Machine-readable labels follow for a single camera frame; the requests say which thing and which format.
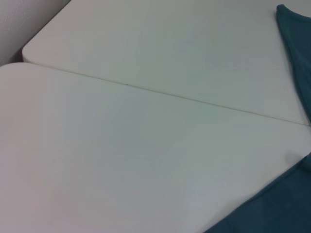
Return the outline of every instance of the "wall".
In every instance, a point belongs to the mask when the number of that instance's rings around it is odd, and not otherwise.
[[[0,0],[0,66],[21,61],[22,47],[70,0]]]

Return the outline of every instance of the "table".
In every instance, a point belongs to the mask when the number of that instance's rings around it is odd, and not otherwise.
[[[0,68],[0,232],[203,232],[308,126],[32,64]]]
[[[73,0],[30,63],[308,125],[276,25],[308,0]]]

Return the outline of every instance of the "teal cloth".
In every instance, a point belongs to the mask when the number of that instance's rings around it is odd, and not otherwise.
[[[206,233],[311,233],[311,154]]]
[[[279,5],[276,20],[292,64],[297,93],[311,121],[311,18]]]

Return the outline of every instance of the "white plastic table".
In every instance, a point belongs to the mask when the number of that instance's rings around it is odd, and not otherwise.
[[[308,124],[274,12],[309,0],[72,0],[24,60]]]
[[[308,126],[0,68],[0,232],[198,233],[311,151]]]

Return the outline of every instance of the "fabric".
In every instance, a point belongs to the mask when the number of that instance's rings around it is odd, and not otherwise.
[[[279,5],[276,19],[293,67],[297,93],[311,121],[311,18]]]
[[[311,154],[206,233],[310,233]]]

